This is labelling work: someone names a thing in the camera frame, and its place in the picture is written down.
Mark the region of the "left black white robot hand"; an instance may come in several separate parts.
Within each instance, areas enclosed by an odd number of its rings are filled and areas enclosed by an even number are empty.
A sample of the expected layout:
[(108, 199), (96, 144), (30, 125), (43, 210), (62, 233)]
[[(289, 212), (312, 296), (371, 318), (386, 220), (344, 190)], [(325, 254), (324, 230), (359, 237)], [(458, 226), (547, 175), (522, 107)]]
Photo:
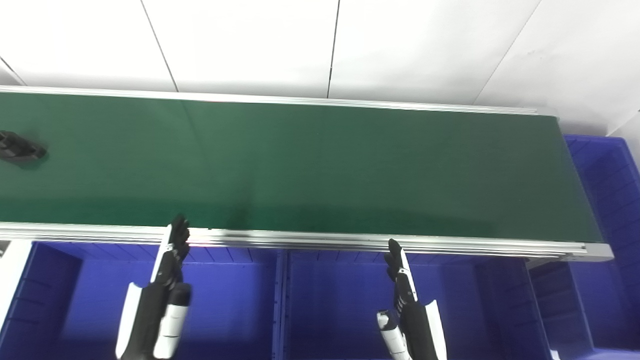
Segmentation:
[(192, 286), (183, 276), (189, 237), (189, 222), (176, 215), (162, 235), (148, 284), (128, 285), (117, 360), (172, 360), (176, 355), (192, 298)]

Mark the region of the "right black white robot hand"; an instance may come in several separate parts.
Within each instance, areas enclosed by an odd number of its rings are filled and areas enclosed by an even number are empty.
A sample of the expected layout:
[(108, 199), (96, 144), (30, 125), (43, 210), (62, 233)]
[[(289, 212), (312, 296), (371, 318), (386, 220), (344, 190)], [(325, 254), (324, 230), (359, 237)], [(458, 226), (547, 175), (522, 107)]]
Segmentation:
[(394, 284), (393, 310), (379, 310), (377, 327), (393, 360), (446, 360), (441, 312), (436, 300), (422, 304), (407, 255), (395, 239), (384, 255), (387, 275)]

